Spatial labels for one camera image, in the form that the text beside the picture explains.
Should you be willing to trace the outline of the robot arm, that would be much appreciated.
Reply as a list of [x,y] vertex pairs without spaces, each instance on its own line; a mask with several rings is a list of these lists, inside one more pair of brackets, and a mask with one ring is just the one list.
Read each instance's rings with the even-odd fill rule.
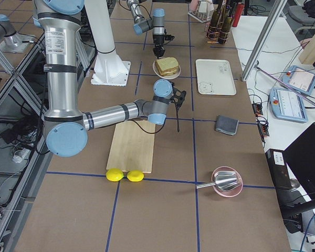
[[126,1],[127,7],[132,14],[134,25],[133,30],[137,35],[141,35],[149,30],[153,30],[153,52],[157,59],[165,53],[164,44],[167,40],[166,29],[164,26],[165,11],[162,8],[153,10],[153,16],[145,18],[141,12],[143,1]]
[[49,109],[44,115],[44,137],[50,152],[70,157],[84,149],[87,132],[146,116],[162,125],[174,95],[173,85],[158,80],[151,101],[137,100],[93,112],[78,109],[76,38],[86,11],[97,60],[94,85],[125,86],[130,62],[116,52],[106,1],[34,1],[34,23],[44,30]]

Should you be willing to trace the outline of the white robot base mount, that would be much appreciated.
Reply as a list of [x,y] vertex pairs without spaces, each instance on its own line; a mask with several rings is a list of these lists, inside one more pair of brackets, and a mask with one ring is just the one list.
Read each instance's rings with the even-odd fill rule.
[[97,50],[91,83],[126,86],[131,63],[123,61],[116,52],[107,2],[86,0],[85,9]]

